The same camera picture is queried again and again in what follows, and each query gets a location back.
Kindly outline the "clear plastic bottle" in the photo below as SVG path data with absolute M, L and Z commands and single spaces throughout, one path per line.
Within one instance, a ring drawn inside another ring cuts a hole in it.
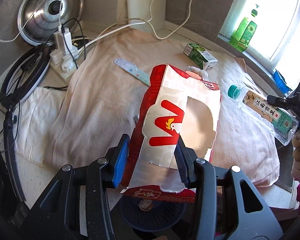
M 282 145 L 290 143 L 299 125 L 296 117 L 270 105 L 263 95 L 246 86 L 240 88 L 231 85 L 228 96 L 237 101 L 239 107 L 247 110 L 259 123 L 266 126 Z

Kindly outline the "red white paper bag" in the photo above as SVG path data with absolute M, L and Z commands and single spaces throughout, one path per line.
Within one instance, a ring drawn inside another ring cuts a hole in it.
M 124 196 L 191 203 L 195 189 L 180 177 L 174 152 L 178 140 L 210 161 L 221 109 L 216 83 L 170 64 L 152 69 L 133 130 L 122 178 Z

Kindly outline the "white tissue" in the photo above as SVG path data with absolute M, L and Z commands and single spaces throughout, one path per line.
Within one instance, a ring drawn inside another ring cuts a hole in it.
M 190 76 L 192 76 L 195 79 L 205 80 L 205 81 L 209 80 L 209 76 L 208 76 L 207 71 L 199 69 L 197 67 L 188 66 L 186 68 L 186 72 L 187 72 L 187 74 L 189 74 Z

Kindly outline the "green white milk carton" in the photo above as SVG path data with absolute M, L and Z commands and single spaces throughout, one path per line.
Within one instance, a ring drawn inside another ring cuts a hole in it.
M 184 54 L 202 70 L 210 70 L 218 62 L 212 54 L 197 43 L 188 43 L 184 49 Z

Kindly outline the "blue trash basket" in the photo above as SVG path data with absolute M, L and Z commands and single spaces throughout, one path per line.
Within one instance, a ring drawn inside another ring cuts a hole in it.
M 123 196 L 121 215 L 133 228 L 144 232 L 157 232 L 174 226 L 184 215 L 185 203 L 153 201 L 153 207 L 143 211 L 138 206 L 141 199 Z

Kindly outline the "blue sponge on sill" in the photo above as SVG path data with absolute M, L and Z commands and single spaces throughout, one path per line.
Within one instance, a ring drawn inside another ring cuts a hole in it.
M 278 89 L 283 94 L 289 94 L 292 91 L 292 89 L 287 86 L 285 78 L 280 74 L 280 72 L 278 70 L 275 70 L 275 72 L 273 74 L 273 79 L 274 79 Z

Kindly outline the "beige towel mat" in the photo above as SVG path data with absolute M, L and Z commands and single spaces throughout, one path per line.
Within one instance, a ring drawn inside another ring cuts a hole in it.
M 59 115 L 48 132 L 44 163 L 90 164 L 115 146 L 121 135 L 131 134 L 147 86 L 114 63 L 121 57 L 146 73 L 159 64 L 185 70 L 192 61 L 184 54 L 186 42 L 128 28 L 98 41 L 70 80 Z M 215 53 L 217 65 L 209 80 L 221 91 L 218 131 L 213 146 L 213 165 L 238 165 L 257 187 L 273 185 L 279 178 L 280 161 L 271 132 L 259 124 L 247 107 L 228 97 L 231 85 L 256 89 L 244 65 L 224 53 Z

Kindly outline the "green dish soap bottle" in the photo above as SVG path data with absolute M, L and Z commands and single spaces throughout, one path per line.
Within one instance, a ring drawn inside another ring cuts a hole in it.
M 256 17 L 258 15 L 259 5 L 255 4 L 249 16 L 241 20 L 237 29 L 230 37 L 230 44 L 240 52 L 244 52 L 248 47 L 256 29 Z

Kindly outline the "white cloth on counter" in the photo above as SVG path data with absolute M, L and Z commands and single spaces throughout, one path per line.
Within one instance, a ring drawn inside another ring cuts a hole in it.
M 28 161 L 43 166 L 48 131 L 59 115 L 65 91 L 37 87 L 17 110 L 21 113 L 15 151 Z

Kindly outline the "white power strip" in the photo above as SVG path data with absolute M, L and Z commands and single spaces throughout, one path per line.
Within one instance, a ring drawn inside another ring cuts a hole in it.
M 66 81 L 78 68 L 76 62 L 79 57 L 78 48 L 72 44 L 69 28 L 63 25 L 59 25 L 53 37 L 56 48 L 50 53 L 50 66 L 61 79 Z

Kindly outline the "white cutting board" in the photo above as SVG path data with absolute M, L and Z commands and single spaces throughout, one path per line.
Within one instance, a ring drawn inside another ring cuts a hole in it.
M 148 20 L 156 31 L 164 29 L 166 16 L 166 0 L 127 0 L 129 23 L 134 28 L 152 32 L 151 26 L 142 20 Z

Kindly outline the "steel pot lid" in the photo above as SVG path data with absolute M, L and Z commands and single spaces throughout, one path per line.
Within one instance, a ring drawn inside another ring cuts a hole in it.
M 84 0 L 23 0 L 17 26 L 25 42 L 37 46 L 53 43 L 50 36 L 64 24 L 70 31 L 83 14 Z

